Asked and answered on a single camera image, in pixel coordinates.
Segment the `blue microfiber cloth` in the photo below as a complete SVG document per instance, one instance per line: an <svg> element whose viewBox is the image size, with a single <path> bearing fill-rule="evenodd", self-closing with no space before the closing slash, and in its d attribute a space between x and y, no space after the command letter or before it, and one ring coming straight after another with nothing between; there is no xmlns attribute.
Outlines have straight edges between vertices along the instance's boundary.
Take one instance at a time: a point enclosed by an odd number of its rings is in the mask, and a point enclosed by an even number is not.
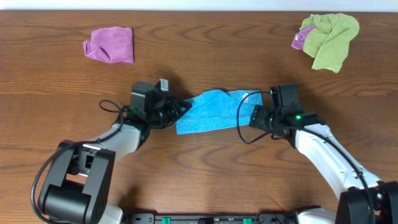
<svg viewBox="0 0 398 224"><path fill-rule="evenodd" d="M175 123L177 134L195 134L248 125L256 105L255 90L210 90L186 100L192 107Z"/></svg>

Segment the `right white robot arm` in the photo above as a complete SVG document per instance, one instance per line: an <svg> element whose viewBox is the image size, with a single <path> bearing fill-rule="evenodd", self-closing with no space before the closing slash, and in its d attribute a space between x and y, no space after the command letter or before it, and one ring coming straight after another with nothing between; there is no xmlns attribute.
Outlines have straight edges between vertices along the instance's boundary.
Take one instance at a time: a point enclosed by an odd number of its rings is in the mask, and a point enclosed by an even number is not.
<svg viewBox="0 0 398 224"><path fill-rule="evenodd" d="M306 208L295 223L397 223L397 182L384 182L363 167L317 113L305 113L294 84L266 92L272 105L254 107L250 127L285 139L307 157L338 198L336 212Z"/></svg>

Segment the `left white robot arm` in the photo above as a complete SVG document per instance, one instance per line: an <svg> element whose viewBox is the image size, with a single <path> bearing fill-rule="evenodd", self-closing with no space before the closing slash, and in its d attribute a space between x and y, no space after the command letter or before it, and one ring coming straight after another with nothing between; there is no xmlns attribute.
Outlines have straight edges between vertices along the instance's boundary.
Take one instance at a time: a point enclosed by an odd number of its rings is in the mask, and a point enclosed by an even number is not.
<svg viewBox="0 0 398 224"><path fill-rule="evenodd" d="M108 203L115 163L191 107L169 92L165 79L135 83L130 103L116 106L110 130L88 141L64 140L45 161L31 188L34 213L45 223L125 223L124 211Z"/></svg>

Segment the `folded purple cloth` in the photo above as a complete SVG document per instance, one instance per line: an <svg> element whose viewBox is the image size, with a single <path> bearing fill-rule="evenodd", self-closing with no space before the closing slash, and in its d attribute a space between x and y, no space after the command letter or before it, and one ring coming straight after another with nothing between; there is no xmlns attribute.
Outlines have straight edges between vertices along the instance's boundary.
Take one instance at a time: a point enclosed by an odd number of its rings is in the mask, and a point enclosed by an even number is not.
<svg viewBox="0 0 398 224"><path fill-rule="evenodd" d="M94 30L83 42L86 57L104 63L134 63L133 30L109 27Z"/></svg>

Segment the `small purple cloth under green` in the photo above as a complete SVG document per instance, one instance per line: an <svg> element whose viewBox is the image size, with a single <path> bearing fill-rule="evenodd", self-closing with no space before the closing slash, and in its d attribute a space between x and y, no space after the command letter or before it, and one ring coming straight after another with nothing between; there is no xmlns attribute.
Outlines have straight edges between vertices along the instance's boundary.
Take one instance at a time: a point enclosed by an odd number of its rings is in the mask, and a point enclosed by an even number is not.
<svg viewBox="0 0 398 224"><path fill-rule="evenodd" d="M315 25L310 25L307 26L303 29L301 29L299 32L297 32L295 34L295 37L292 41L292 45L291 47L296 49L296 50L302 50L304 43L305 43L305 39L307 38L308 34L314 29L316 28Z"/></svg>

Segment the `green crumpled cloth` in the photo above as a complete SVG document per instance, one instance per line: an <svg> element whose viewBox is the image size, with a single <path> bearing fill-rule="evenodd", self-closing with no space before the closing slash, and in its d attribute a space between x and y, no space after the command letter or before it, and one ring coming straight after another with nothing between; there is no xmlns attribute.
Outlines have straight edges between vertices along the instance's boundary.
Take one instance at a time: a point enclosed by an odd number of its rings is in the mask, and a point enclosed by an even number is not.
<svg viewBox="0 0 398 224"><path fill-rule="evenodd" d="M348 56L349 43L359 33L359 22L352 16L314 14L302 21L300 30L310 31L303 40L302 50L314 58L312 69L338 73Z"/></svg>

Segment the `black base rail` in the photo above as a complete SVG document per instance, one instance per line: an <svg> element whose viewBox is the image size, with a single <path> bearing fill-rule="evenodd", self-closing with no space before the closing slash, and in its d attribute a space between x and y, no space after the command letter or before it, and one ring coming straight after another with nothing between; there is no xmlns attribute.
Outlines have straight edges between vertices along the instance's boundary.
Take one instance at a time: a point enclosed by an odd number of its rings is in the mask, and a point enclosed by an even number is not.
<svg viewBox="0 0 398 224"><path fill-rule="evenodd" d="M257 215L156 215L134 213L122 224L297 224L294 214L258 213Z"/></svg>

